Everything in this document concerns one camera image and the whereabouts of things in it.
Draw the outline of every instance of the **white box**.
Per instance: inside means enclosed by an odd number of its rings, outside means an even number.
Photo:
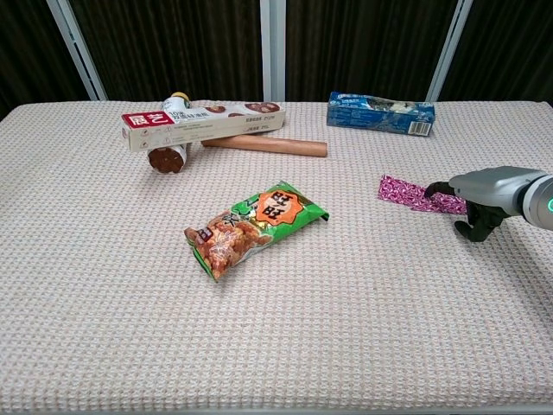
[[[272,102],[207,106],[183,111],[122,115],[123,137],[131,151],[193,143],[282,128],[286,111]]]

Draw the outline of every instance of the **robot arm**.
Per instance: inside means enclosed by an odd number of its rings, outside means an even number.
[[[473,242],[486,240],[510,216],[522,215],[535,227],[553,230],[553,176],[541,170],[503,166],[455,176],[427,187],[434,193],[456,195],[467,201],[468,223],[455,228]]]

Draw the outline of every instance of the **bottle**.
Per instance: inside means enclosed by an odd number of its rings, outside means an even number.
[[[173,93],[162,104],[162,110],[165,112],[183,111],[188,108],[190,98],[185,93]],[[183,144],[149,150],[149,164],[159,173],[180,173],[187,162],[189,147],[190,144]]]

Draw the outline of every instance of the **peanut snack bag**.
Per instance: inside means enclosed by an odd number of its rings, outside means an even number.
[[[184,231],[194,256],[215,281],[231,266],[328,213],[286,182],[253,195],[213,218],[200,230]]]

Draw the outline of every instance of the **cardboard box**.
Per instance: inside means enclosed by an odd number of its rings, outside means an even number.
[[[272,102],[150,111],[122,115],[123,137],[131,151],[274,131],[282,128],[286,111]]]
[[[331,93],[328,100],[327,125],[427,137],[434,120],[434,105],[428,102],[393,101],[355,93]]]

